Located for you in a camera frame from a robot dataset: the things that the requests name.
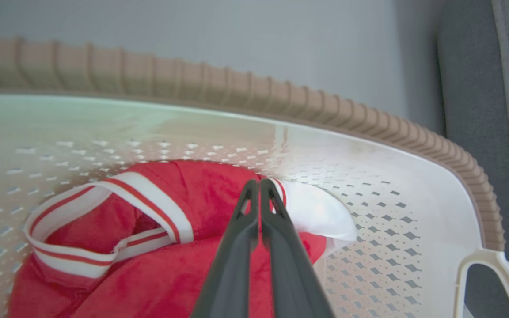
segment white handle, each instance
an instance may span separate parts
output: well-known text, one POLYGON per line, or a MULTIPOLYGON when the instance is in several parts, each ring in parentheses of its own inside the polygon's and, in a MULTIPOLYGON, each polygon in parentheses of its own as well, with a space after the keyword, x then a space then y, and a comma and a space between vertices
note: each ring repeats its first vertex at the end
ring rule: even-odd
POLYGON ((465 258, 459 268, 459 278, 457 282, 458 291, 455 299, 455 317, 460 318, 463 316, 463 304, 465 285, 467 283, 467 272, 469 267, 473 264, 482 264, 490 267, 500 278, 504 286, 505 292, 509 298, 509 262, 505 259, 504 252, 497 252, 493 250, 479 250, 465 258))

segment red garment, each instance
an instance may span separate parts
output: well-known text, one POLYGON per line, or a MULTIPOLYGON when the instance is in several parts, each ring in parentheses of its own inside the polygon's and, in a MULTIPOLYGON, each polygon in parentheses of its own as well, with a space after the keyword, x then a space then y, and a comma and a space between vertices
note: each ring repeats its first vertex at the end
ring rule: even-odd
MULTIPOLYGON (((145 163, 53 197, 26 223, 34 253, 9 316, 188 317, 243 185, 260 178, 218 163, 145 163)), ((315 262, 326 239, 300 237, 315 262)), ((251 317, 271 317, 262 242, 251 258, 251 317)))

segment red stripe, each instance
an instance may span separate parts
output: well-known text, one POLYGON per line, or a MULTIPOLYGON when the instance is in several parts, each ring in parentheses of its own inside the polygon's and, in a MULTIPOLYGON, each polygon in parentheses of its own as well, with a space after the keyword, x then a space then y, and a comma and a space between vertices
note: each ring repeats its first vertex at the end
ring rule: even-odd
POLYGON ((164 233, 154 234, 154 235, 151 235, 149 237, 143 237, 143 238, 138 239, 138 240, 133 240, 133 241, 130 241, 129 243, 127 243, 127 247, 134 246, 134 245, 137 245, 137 244, 140 244, 140 243, 144 243, 144 242, 148 242, 150 240, 154 240, 154 239, 157 239, 157 238, 162 238, 162 237, 165 237, 166 235, 168 235, 168 233, 164 232, 164 233))
POLYGON ((97 266, 109 266, 113 264, 113 261, 96 261, 92 260, 91 258, 82 257, 82 256, 75 256, 75 255, 68 255, 68 254, 60 254, 55 252, 49 252, 45 251, 41 248, 38 248, 36 246, 33 246, 33 248, 43 254, 46 254, 48 256, 56 257, 56 258, 62 258, 64 260, 71 260, 71 261, 79 261, 79 262, 85 262, 87 264, 91 265, 97 265, 97 266))
POLYGON ((78 193, 76 193, 75 195, 72 195, 72 197, 67 197, 65 198, 64 200, 62 201, 59 201, 58 203, 55 203, 53 205, 51 205, 48 209, 44 210, 44 212, 42 212, 39 216, 37 216, 36 219, 34 219, 34 222, 33 222, 33 225, 32 227, 30 228, 30 235, 33 234, 33 231, 34 231, 34 228, 37 226, 37 224, 45 217, 47 216, 50 212, 54 211, 55 209, 58 209, 59 207, 62 207, 63 205, 65 205, 66 203, 68 202, 71 202, 71 201, 74 201, 76 200, 77 198, 81 197, 82 195, 86 194, 87 191, 93 189, 93 187, 87 187, 86 189, 83 189, 82 191, 79 191, 78 193))
POLYGON ((286 207, 286 191, 284 191, 284 186, 280 182, 280 180, 275 179, 276 183, 280 186, 280 189, 282 190, 282 202, 284 203, 284 207, 286 207))
POLYGON ((129 186, 127 183, 124 183, 117 179, 105 179, 104 181, 113 183, 114 185, 117 185, 121 188, 123 188, 125 191, 136 197, 139 201, 144 203, 147 207, 149 207, 152 211, 155 211, 166 223, 168 223, 168 226, 170 226, 170 229, 174 232, 174 238, 176 239, 176 243, 180 244, 180 234, 178 233, 178 228, 172 222, 172 220, 160 209, 158 208, 154 203, 152 203, 147 197, 142 195, 139 191, 136 191, 133 187, 129 186))

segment basket rim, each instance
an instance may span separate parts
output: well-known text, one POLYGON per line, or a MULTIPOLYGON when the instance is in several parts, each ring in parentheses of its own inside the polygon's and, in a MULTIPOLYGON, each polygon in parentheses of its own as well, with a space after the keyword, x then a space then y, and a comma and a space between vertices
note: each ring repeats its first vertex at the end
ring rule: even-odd
POLYGON ((0 93, 128 99, 266 117, 343 133, 418 155, 453 173, 477 215, 482 246, 504 251, 488 176, 470 153, 395 115, 289 81, 154 54, 57 41, 0 39, 0 93))

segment white plastic basket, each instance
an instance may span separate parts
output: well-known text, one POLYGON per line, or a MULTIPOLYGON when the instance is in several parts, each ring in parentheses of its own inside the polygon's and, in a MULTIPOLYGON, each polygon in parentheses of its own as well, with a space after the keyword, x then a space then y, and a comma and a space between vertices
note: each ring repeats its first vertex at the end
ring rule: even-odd
POLYGON ((240 165, 341 198, 359 240, 325 259, 339 317, 461 317, 474 263, 493 268, 509 295, 491 187, 442 137, 250 74, 0 40, 0 316, 30 253, 30 211, 75 185, 171 159, 240 165))

